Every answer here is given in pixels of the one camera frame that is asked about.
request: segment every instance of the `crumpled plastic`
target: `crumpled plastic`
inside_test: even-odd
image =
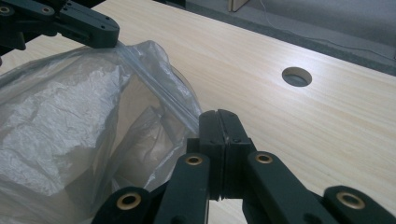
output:
[[[79,223],[172,173],[201,113],[147,41],[75,49],[0,76],[0,223]]]

